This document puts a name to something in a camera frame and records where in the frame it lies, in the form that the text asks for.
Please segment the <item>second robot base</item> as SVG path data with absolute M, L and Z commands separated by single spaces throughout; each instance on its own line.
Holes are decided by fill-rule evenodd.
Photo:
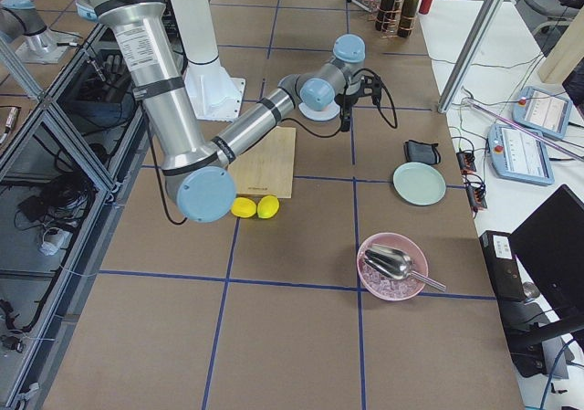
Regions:
M 1 38 L 10 44 L 20 37 L 24 43 L 16 55 L 25 63 L 57 64 L 68 49 L 78 44 L 73 33 L 51 29 L 31 0 L 2 0 Z

